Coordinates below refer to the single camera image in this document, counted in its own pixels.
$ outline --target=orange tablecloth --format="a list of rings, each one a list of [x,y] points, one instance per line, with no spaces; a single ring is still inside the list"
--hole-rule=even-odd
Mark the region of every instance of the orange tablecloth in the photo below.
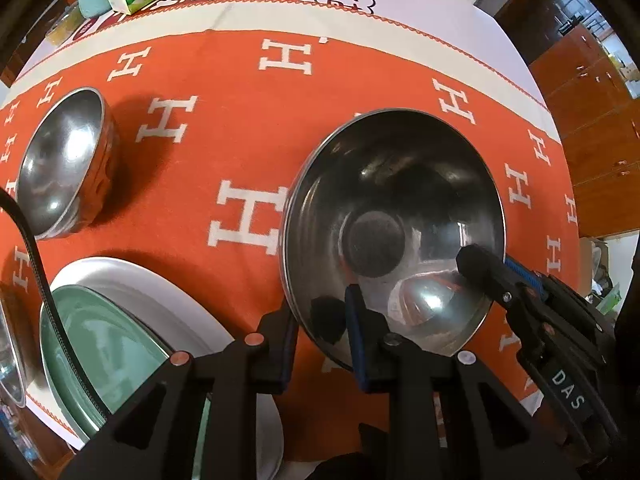
[[[306,6],[310,21],[297,20]],[[204,7],[219,13],[211,28],[226,30],[190,30]],[[245,20],[245,10],[266,13],[260,27]],[[0,111],[0,178],[10,191],[32,132],[66,92],[98,88],[118,125],[119,168],[97,221],[39,243],[50,280],[78,258],[124,258],[180,286],[235,336],[254,330],[283,297],[277,256],[266,241],[280,225],[278,193],[321,140],[355,114],[407,107],[448,121],[484,157],[504,205],[508,253],[576,285],[577,223],[562,146],[521,116],[530,112],[517,103],[533,100],[517,87],[498,78],[481,92],[463,82],[467,75],[476,81],[476,70],[497,77],[489,68],[397,23],[320,4],[196,4],[175,11],[177,32],[158,28],[169,14],[114,25],[53,55],[31,73],[42,80]],[[326,20],[314,22],[318,16]],[[300,32],[281,31],[279,19]],[[220,25],[230,20],[237,30]],[[318,23],[325,34],[308,33]],[[336,39],[353,27],[365,38],[361,44]],[[132,41],[154,28],[155,37]],[[382,42],[397,34],[406,38],[394,43],[398,54],[385,52]],[[456,79],[407,59],[427,47],[442,51],[439,67],[446,56],[477,67]],[[518,113],[498,102],[509,100],[505,88]],[[252,212],[247,197],[258,197]],[[248,227],[241,226],[243,211]],[[220,230],[244,235],[225,241]],[[7,216],[0,215],[0,232],[1,279],[14,285],[36,330],[40,298],[24,246]],[[521,399],[536,388],[515,363],[512,336],[494,306],[468,348]],[[386,425],[385,397],[359,393],[351,374],[327,367],[302,331],[290,387],[276,402],[290,460],[357,449],[359,422]]]

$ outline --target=wooden drawer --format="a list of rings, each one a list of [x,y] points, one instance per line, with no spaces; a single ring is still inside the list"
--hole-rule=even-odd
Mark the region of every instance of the wooden drawer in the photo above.
[[[574,185],[640,161],[640,102],[577,130],[562,147]]]
[[[546,97],[606,54],[598,41],[582,25],[529,65],[533,78]]]
[[[614,84],[614,70],[609,58],[603,57],[545,97],[561,139],[625,102]]]
[[[640,228],[640,168],[630,164],[574,186],[580,236],[602,237]]]

